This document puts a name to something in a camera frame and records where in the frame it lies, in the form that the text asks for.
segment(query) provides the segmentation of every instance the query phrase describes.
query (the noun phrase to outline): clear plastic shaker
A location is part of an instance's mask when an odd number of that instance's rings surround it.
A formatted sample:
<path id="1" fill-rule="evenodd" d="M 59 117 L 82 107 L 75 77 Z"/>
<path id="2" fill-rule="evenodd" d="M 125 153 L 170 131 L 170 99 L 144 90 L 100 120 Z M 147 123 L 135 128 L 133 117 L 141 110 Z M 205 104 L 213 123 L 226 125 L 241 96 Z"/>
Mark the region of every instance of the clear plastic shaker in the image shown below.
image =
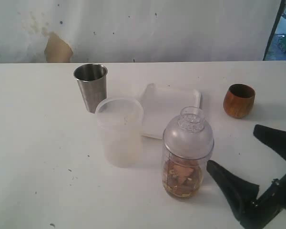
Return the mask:
<path id="1" fill-rule="evenodd" d="M 139 157 L 143 108 L 127 97 L 108 98 L 95 110 L 106 159 L 117 167 L 129 167 Z"/>
<path id="2" fill-rule="evenodd" d="M 162 183 L 174 197 L 189 198 L 199 189 L 214 138 L 203 111 L 184 108 L 163 133 Z"/>

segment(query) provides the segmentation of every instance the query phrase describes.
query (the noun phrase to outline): white table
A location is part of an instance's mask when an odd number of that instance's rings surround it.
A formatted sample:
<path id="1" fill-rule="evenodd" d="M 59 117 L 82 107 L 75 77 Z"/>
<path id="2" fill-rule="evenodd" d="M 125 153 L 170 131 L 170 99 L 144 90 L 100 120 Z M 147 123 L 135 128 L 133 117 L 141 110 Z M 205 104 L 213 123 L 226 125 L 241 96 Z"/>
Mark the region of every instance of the white table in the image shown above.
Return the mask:
<path id="1" fill-rule="evenodd" d="M 72 75 L 79 65 L 0 64 L 0 229 L 242 228 L 209 175 L 191 200 L 167 195 L 159 140 L 143 138 L 134 167 L 109 165 Z M 252 134 L 255 124 L 286 130 L 286 62 L 105 65 L 109 97 L 138 98 L 148 83 L 200 90 L 214 132 L 212 159 L 259 184 L 260 193 L 286 173 L 286 162 Z M 233 83 L 256 91 L 242 120 L 222 107 Z M 285 229 L 286 211 L 265 228 Z"/>

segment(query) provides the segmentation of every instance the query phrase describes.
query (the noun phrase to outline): wooden cup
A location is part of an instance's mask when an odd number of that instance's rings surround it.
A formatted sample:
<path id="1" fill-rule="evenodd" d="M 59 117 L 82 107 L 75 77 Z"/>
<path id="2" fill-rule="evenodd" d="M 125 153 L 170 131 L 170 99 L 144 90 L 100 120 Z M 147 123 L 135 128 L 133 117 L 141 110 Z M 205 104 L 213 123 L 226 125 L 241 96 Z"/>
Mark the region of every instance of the wooden cup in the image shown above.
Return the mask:
<path id="1" fill-rule="evenodd" d="M 245 84 L 233 84 L 224 99 L 224 110 L 233 118 L 243 118 L 253 107 L 255 91 Z"/>

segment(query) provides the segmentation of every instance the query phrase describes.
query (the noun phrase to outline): stainless steel cup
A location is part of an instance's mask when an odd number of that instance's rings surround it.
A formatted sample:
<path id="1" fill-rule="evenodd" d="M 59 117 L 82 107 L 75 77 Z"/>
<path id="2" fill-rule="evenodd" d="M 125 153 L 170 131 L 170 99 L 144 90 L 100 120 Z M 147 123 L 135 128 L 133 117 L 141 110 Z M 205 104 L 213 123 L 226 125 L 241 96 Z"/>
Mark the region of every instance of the stainless steel cup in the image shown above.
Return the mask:
<path id="1" fill-rule="evenodd" d="M 107 97 L 107 72 L 107 68 L 98 63 L 85 64 L 74 71 L 86 108 L 91 113 L 95 113 L 97 105 Z"/>

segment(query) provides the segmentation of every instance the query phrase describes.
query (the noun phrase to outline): white tray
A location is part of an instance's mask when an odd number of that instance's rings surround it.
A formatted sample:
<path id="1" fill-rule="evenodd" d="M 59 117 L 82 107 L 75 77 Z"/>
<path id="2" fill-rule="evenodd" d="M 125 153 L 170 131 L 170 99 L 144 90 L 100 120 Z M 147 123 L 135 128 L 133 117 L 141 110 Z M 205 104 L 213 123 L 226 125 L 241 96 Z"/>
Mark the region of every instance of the white tray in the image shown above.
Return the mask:
<path id="1" fill-rule="evenodd" d="M 195 89 L 181 90 L 172 87 L 147 85 L 140 102 L 144 110 L 141 133 L 143 136 L 162 139 L 169 121 L 186 106 L 199 107 L 201 93 Z"/>

